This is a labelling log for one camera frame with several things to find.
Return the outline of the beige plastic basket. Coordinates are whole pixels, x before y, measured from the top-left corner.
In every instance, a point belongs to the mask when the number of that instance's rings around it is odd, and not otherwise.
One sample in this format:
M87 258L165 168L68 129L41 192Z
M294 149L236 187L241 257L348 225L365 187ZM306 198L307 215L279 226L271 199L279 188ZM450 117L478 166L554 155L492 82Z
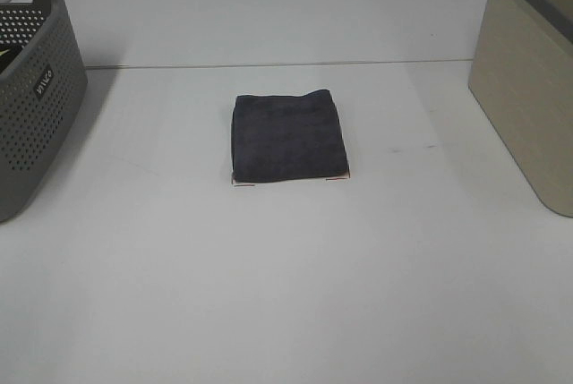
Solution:
M468 87L539 201L572 215L572 0L487 0Z

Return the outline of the dark grey towel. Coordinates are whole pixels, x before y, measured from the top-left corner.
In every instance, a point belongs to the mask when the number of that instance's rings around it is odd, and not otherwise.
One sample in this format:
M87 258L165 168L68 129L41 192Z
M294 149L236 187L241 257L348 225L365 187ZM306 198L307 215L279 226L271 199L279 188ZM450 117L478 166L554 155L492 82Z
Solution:
M231 121L231 160L237 183L348 176L346 147L330 91L238 96Z

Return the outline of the grey perforated plastic basket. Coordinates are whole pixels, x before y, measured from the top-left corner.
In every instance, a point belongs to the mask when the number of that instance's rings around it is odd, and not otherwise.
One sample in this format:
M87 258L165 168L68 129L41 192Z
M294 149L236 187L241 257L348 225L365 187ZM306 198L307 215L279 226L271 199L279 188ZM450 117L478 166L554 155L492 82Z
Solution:
M88 79L65 0L1 5L1 219L30 201L70 131Z

